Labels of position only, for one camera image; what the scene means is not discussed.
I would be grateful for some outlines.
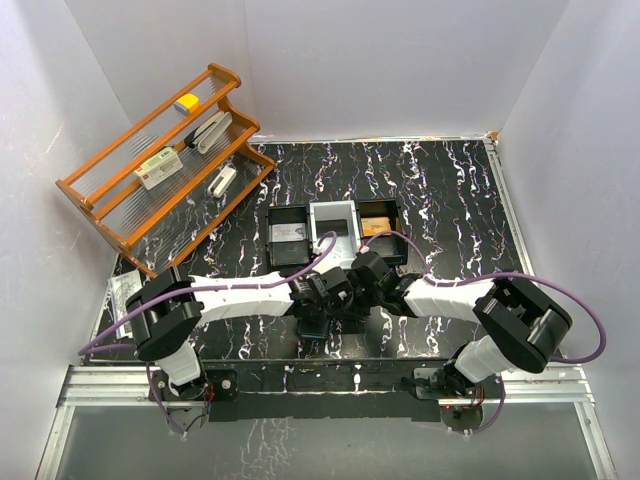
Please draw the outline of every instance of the white robotic arm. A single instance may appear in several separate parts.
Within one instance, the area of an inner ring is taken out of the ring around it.
[[[510,368],[541,372],[571,326],[566,312],[527,280],[438,287],[418,275],[399,276],[374,252],[358,255],[350,270],[334,267],[273,288],[231,288],[273,284],[280,279],[276,272],[211,279],[188,277],[175,267],[168,270],[129,299],[130,311],[185,285],[194,287],[195,293],[175,297],[132,321],[138,358],[156,362],[171,383],[180,387],[203,376],[200,361],[187,342],[196,326],[246,315],[294,315],[298,334],[317,339],[328,334],[329,317],[345,310],[366,316],[371,307],[380,305],[397,315],[459,318],[479,321],[485,327],[489,335],[461,348],[445,366],[444,375],[431,382],[432,388],[462,395],[470,386]]]

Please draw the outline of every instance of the metal frame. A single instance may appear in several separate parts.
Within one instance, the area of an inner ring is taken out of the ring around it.
[[[387,137],[372,139],[338,140],[352,141],[392,141],[392,140],[483,140],[492,173],[502,200],[509,228],[511,229],[518,256],[526,273],[533,274],[533,268],[520,226],[515,216],[509,197],[502,167],[495,146],[486,135],[470,135],[466,137]],[[609,455],[598,419],[595,414],[591,388],[580,365],[549,364],[539,374],[527,372],[505,372],[503,380],[506,390],[506,403],[574,403],[576,414],[582,428],[585,443],[598,479],[617,479],[615,468]],[[72,367],[62,389],[59,406],[53,422],[51,433],[45,447],[37,480],[55,479],[66,440],[71,428],[74,409],[77,406],[122,406],[122,407],[155,407],[148,400],[149,387],[145,368],[142,366],[92,366]],[[336,394],[366,395],[380,392],[332,392]],[[486,403],[497,403],[497,399],[486,399]],[[460,399],[445,399],[440,405],[466,404]],[[172,403],[176,407],[200,407],[201,402]]]

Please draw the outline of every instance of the white backdrop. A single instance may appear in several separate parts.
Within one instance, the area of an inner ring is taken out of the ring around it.
[[[132,121],[211,61],[269,139],[500,129],[566,0],[67,0]]]
[[[130,123],[62,0],[0,18],[0,478],[32,479],[115,254],[54,182]]]
[[[585,366],[621,479],[638,478],[640,4],[572,0],[500,135],[533,264],[598,311],[609,343]],[[595,348],[575,312],[564,344]]]

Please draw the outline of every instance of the orange wooden rack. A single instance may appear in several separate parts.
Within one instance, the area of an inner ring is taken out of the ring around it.
[[[102,152],[56,182],[109,244],[150,276],[187,258],[275,168],[272,159],[248,143],[260,129],[258,122],[227,99],[240,84],[234,72],[209,65]],[[187,93],[197,95],[200,105],[184,116],[173,103]],[[230,112],[233,119],[225,134],[204,155],[187,147],[187,134],[218,111]],[[167,145],[178,151],[183,168],[146,190],[133,172]],[[214,199],[206,187],[225,165],[238,174],[225,195]],[[212,220],[203,222],[198,209]]]

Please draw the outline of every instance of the purple cable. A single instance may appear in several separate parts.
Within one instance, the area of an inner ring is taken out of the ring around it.
[[[89,353],[109,352],[111,350],[135,350],[136,346],[132,343],[114,343],[113,345],[101,345],[93,347]]]
[[[496,413],[493,414],[493,417],[491,417],[491,420],[489,420],[485,425],[481,426],[477,430],[472,430],[472,433],[482,433],[485,430],[488,430],[489,428],[491,428],[491,426],[494,423],[496,423],[496,420],[498,420],[498,417],[502,413],[502,407],[504,407],[504,400],[507,397],[507,392],[505,391],[504,381],[502,380],[502,377],[496,377],[496,379],[500,384],[500,402],[498,403],[498,408],[496,409]]]
[[[111,350],[111,349],[121,348],[120,346],[117,346],[117,345],[106,345],[104,347],[96,347],[96,345],[98,345],[99,343],[102,343],[109,335],[113,334],[118,328],[120,328],[122,325],[125,325],[126,323],[130,322],[136,316],[140,315],[142,312],[144,312],[144,311],[150,309],[151,307],[153,307],[155,305],[158,305],[159,303],[162,303],[165,300],[168,300],[168,299],[170,299],[172,297],[176,297],[178,295],[184,295],[186,293],[211,292],[211,291],[227,290],[227,289],[249,289],[249,290],[255,290],[255,289],[258,289],[258,288],[261,288],[261,289],[262,288],[275,288],[275,287],[278,287],[278,286],[283,285],[285,283],[289,283],[290,281],[295,280],[296,278],[302,277],[303,275],[306,275],[311,270],[313,270],[316,267],[316,265],[318,265],[322,260],[324,260],[326,258],[327,255],[329,255],[329,253],[331,253],[331,250],[333,250],[333,247],[335,247],[336,242],[338,240],[338,235],[334,231],[327,232],[322,237],[320,237],[320,239],[318,240],[318,246],[328,236],[331,236],[331,243],[329,244],[329,248],[327,248],[313,262],[311,262],[309,265],[307,265],[305,268],[303,268],[299,272],[296,272],[296,273],[294,273],[294,274],[292,274],[292,275],[290,275],[290,276],[288,276],[286,278],[280,279],[277,282],[267,283],[267,284],[263,284],[263,285],[260,285],[260,284],[257,284],[257,283],[231,285],[231,286],[209,285],[209,286],[206,286],[206,287],[180,288],[178,290],[174,290],[172,292],[165,293],[164,295],[160,295],[159,297],[156,297],[153,300],[140,305],[138,308],[135,308],[134,310],[132,310],[131,312],[126,314],[124,317],[122,317],[120,320],[118,320],[116,323],[111,325],[104,332],[102,332],[100,335],[97,335],[93,340],[91,340],[84,347],[82,347],[78,351],[78,355],[79,356],[84,356],[84,355],[87,355],[87,354],[90,354],[90,353],[98,353],[98,352],[108,351],[108,350]]]
[[[604,329],[604,325],[602,323],[602,320],[600,319],[600,316],[589,305],[587,305],[584,302],[584,300],[582,300],[580,297],[578,297],[573,292],[567,290],[566,288],[556,283],[550,282],[549,280],[545,280],[544,278],[536,277],[534,275],[527,275],[526,273],[519,273],[519,272],[489,273],[487,275],[480,275],[479,277],[468,278],[466,280],[460,280],[455,282],[432,280],[429,277],[427,277],[427,274],[426,274],[426,270],[428,270],[429,266],[427,265],[427,260],[425,256],[418,249],[416,244],[413,243],[411,239],[408,238],[406,235],[403,235],[402,233],[396,232],[393,230],[387,230],[385,232],[380,232],[377,235],[374,235],[373,237],[371,237],[365,245],[369,246],[369,244],[372,241],[374,241],[376,238],[388,233],[391,233],[393,235],[396,235],[397,237],[402,238],[405,242],[407,242],[411,246],[411,248],[413,248],[413,250],[418,254],[420,259],[422,260],[422,263],[424,263],[424,267],[425,267],[425,274],[423,277],[424,281],[435,287],[456,287],[456,286],[462,287],[464,285],[469,285],[471,283],[476,283],[476,282],[482,282],[484,280],[494,280],[499,278],[524,278],[525,280],[529,280],[532,282],[539,283],[541,285],[545,285],[557,292],[560,292],[564,296],[569,297],[571,300],[573,300],[578,305],[580,305],[584,309],[584,311],[587,312],[587,314],[593,319],[593,323],[595,323],[596,328],[598,329],[598,334],[600,335],[600,343],[598,344],[598,348],[596,348],[592,354],[587,355],[585,357],[580,357],[580,358],[551,357],[552,361],[558,362],[558,363],[565,363],[569,365],[575,365],[578,363],[588,363],[598,358],[600,355],[602,355],[602,352],[604,352],[604,349],[607,346],[607,332]]]
[[[180,432],[182,436],[186,435],[187,433],[186,430],[182,428],[180,425],[178,425],[178,423],[173,419],[173,417],[169,415],[169,411],[162,404],[162,400],[160,400],[160,392],[158,392],[158,389],[153,383],[153,376],[151,375],[150,363],[147,363],[147,380],[149,380],[149,387],[151,387],[151,395],[153,395],[153,399],[158,404],[158,407],[160,407],[160,410],[162,411],[162,414],[164,415],[164,417],[167,419],[167,422],[173,425],[173,428],[178,430],[178,432]]]

